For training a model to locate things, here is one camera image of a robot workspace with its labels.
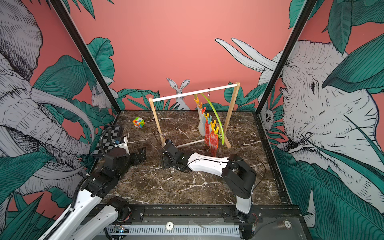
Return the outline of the wooden hanger rack frame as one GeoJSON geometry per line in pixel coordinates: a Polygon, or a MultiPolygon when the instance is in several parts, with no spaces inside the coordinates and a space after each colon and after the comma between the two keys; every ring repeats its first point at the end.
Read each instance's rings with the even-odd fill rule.
{"type": "Polygon", "coordinates": [[[209,115],[211,126],[216,130],[219,128],[219,147],[231,148],[228,137],[228,130],[231,117],[234,112],[236,97],[240,90],[240,83],[229,84],[211,89],[192,91],[186,94],[176,94],[160,98],[148,98],[148,104],[153,114],[155,132],[162,146],[165,145],[166,138],[175,137],[179,147],[200,144],[204,148],[209,148],[205,144],[205,136],[199,133],[198,111],[209,115]],[[230,91],[230,102],[228,106],[219,106],[213,103],[212,95],[219,91],[230,91]]]}

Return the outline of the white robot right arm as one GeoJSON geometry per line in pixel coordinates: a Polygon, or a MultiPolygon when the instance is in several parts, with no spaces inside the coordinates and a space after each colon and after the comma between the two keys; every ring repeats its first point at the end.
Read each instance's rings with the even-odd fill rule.
{"type": "Polygon", "coordinates": [[[217,158],[182,152],[171,140],[166,141],[162,154],[164,169],[175,168],[184,173],[204,172],[221,177],[236,196],[238,213],[244,216],[250,213],[257,173],[238,155],[217,158]]]}

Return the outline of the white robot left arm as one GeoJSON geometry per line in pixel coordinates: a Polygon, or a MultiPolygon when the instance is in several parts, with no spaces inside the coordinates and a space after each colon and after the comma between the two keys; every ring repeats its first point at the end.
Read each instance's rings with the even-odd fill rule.
{"type": "Polygon", "coordinates": [[[126,222],[136,216],[130,204],[114,197],[84,225],[88,214],[114,189],[130,167],[147,159],[147,149],[129,154],[124,148],[114,148],[105,154],[104,166],[78,184],[72,203],[55,223],[40,236],[41,240],[92,240],[115,221],[126,222]]]}

